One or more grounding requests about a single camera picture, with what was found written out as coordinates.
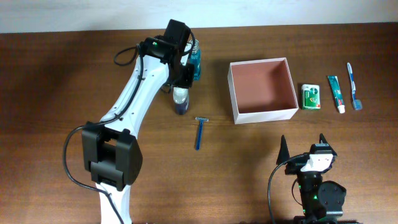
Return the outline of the teal Listerine mouthwash bottle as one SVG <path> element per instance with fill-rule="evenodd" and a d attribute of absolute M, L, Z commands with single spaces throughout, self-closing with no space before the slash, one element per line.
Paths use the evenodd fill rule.
<path fill-rule="evenodd" d="M 194 48 L 190 57 L 190 63 L 194 64 L 194 80 L 199 81 L 201 77 L 201 48 L 199 47 L 199 41 L 195 41 Z"/>

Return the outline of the green Dettol soap box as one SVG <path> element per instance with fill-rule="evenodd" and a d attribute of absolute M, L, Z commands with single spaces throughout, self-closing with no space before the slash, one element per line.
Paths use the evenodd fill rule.
<path fill-rule="evenodd" d="M 302 85 L 302 109 L 319 110 L 320 104 L 320 86 L 303 84 Z"/>

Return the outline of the blue white toothbrush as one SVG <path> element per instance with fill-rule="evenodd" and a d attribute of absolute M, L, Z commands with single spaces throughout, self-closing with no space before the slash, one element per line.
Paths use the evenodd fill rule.
<path fill-rule="evenodd" d="M 350 83 L 351 83 L 351 97 L 352 97 L 352 101 L 353 101 L 353 108 L 355 110 L 361 110 L 363 108 L 363 106 L 362 106 L 361 101 L 356 98 L 356 85 L 354 82 L 352 66 L 349 62 L 346 64 L 346 66 L 348 69 L 349 79 L 350 79 Z"/>

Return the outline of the green toothpaste tube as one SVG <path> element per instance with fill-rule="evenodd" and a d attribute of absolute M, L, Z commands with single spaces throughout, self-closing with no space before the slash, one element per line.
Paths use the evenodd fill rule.
<path fill-rule="evenodd" d="M 340 84 L 337 76 L 328 76 L 328 81 L 333 92 L 336 108 L 340 114 L 345 113 L 345 104 L 341 94 Z"/>

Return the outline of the purple foam soap pump bottle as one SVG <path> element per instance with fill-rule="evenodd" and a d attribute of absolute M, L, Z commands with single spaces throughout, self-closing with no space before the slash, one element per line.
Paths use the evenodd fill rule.
<path fill-rule="evenodd" d="M 174 87 L 173 100 L 175 103 L 176 113 L 184 115 L 189 107 L 189 91 L 188 88 Z"/>

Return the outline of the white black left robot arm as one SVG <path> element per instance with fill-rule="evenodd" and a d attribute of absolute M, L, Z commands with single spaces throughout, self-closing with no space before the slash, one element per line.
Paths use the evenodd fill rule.
<path fill-rule="evenodd" d="M 164 34 L 138 44 L 134 71 L 119 98 L 99 123 L 88 122 L 82 129 L 84 167 L 100 196 L 102 223 L 132 222 L 130 189 L 143 162 L 139 128 L 162 86 L 192 86 L 192 35 L 185 23 L 171 19 Z"/>

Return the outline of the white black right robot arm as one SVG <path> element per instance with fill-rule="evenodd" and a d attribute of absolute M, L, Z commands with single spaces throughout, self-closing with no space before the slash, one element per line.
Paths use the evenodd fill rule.
<path fill-rule="evenodd" d="M 294 223 L 337 223 L 343 215 L 346 189 L 334 181 L 324 181 L 322 175 L 332 168 L 337 153 L 320 134 L 319 142 L 310 150 L 291 157 L 285 137 L 281 137 L 276 164 L 285 166 L 286 175 L 296 175 L 302 216 Z"/>

